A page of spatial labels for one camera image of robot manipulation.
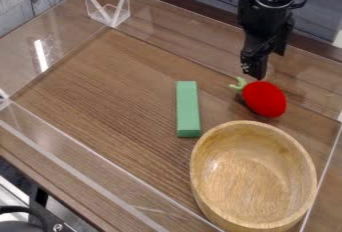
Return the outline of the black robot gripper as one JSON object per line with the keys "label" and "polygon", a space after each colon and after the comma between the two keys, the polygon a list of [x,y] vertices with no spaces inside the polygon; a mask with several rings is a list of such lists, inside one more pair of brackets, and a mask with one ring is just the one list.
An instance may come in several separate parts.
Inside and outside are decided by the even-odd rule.
{"label": "black robot gripper", "polygon": [[294,0],[238,0],[238,23],[246,40],[240,51],[243,73],[262,80],[271,50],[283,56],[293,32]]}

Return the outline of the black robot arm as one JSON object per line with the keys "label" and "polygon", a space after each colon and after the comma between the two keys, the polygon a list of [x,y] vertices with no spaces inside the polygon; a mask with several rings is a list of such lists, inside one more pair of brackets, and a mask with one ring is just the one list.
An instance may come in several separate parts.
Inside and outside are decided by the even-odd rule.
{"label": "black robot arm", "polygon": [[238,0],[238,23],[244,31],[240,51],[243,73],[262,80],[271,53],[283,56],[294,28],[293,10],[307,0]]}

